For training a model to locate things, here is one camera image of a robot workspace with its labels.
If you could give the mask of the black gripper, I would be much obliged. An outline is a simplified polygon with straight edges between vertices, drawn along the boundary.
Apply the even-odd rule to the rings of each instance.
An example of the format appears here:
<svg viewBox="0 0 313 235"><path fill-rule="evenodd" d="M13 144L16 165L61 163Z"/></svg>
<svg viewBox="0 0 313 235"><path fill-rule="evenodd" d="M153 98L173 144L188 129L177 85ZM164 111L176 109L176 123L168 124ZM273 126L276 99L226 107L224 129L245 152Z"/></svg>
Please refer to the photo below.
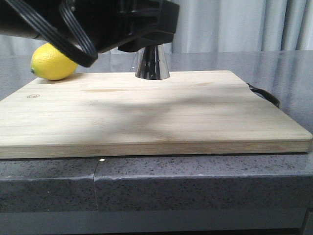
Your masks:
<svg viewBox="0 0 313 235"><path fill-rule="evenodd" d="M179 18L179 5L169 0L62 0L58 9L66 39L79 45L66 19L68 11L99 53L170 43Z"/></svg>

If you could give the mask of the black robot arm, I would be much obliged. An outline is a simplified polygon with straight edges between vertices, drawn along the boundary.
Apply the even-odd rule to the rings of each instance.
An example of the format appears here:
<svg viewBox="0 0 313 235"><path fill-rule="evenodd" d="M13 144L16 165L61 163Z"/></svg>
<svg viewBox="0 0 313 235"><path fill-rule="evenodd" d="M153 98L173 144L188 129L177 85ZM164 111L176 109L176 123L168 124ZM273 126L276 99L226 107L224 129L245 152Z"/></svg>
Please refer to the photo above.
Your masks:
<svg viewBox="0 0 313 235"><path fill-rule="evenodd" d="M176 32L179 5L168 0L64 0L98 53L118 48L136 52L143 47L171 43ZM44 20L78 44L64 22L63 0L24 0ZM0 34L44 40L4 0L0 1Z"/></svg>

